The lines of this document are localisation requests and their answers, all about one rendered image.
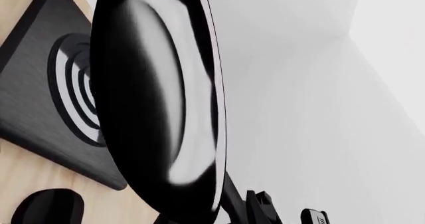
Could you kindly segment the flat black stove plate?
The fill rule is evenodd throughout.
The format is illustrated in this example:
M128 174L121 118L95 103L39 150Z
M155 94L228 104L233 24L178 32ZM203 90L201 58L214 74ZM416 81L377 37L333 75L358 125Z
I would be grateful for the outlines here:
M31 2L0 46L0 138L121 190L90 90L90 31L73 0Z

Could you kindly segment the round black stove knob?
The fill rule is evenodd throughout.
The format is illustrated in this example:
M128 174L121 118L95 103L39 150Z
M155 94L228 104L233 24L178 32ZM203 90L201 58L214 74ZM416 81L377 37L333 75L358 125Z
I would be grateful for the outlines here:
M10 224L82 224L84 200L71 189L36 191L16 208Z

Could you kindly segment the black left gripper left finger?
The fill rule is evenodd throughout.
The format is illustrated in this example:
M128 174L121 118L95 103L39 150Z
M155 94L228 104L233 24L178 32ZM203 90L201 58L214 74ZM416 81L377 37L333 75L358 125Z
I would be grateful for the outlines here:
M247 191L246 212L249 224L283 224L273 206L272 198L265 191Z

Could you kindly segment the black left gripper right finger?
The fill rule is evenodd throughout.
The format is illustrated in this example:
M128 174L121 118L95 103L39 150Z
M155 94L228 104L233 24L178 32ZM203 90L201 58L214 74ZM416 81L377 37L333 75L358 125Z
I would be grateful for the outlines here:
M300 219L301 224L329 224L327 213L315 209L303 209Z

